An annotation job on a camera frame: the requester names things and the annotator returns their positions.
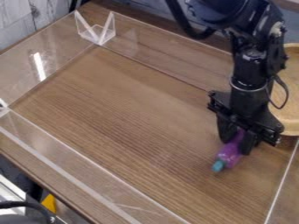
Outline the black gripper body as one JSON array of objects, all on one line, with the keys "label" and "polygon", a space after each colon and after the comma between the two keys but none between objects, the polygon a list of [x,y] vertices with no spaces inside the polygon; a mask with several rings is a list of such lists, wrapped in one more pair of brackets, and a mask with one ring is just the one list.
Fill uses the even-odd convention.
[{"label": "black gripper body", "polygon": [[242,89],[231,85],[230,92],[209,92],[209,109],[215,114],[223,114],[246,132],[256,132],[257,145],[266,142],[277,146],[285,131],[285,125],[269,108],[273,89],[274,82],[270,81],[258,89]]}]

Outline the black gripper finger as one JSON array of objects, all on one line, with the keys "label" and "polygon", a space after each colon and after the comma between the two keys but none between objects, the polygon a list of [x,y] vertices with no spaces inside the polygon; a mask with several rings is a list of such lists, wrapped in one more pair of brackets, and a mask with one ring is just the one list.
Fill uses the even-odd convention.
[{"label": "black gripper finger", "polygon": [[257,145],[257,141],[258,141],[257,133],[249,130],[245,133],[244,139],[239,143],[239,150],[244,155],[248,156],[250,154],[250,152],[253,151],[253,148]]},{"label": "black gripper finger", "polygon": [[238,126],[223,114],[217,114],[217,122],[219,139],[226,144],[237,135]]}]

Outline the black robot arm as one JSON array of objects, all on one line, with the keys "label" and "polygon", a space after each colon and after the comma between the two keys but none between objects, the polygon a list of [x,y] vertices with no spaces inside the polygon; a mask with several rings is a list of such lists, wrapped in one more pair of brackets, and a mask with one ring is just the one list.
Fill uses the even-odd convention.
[{"label": "black robot arm", "polygon": [[197,40],[225,32],[234,61],[230,91],[209,92],[209,109],[218,119],[219,138],[229,142],[245,131],[238,145],[248,155],[260,143],[277,145],[285,125],[270,112],[274,85],[289,55],[285,48],[286,21],[273,0],[166,0],[174,19]]}]

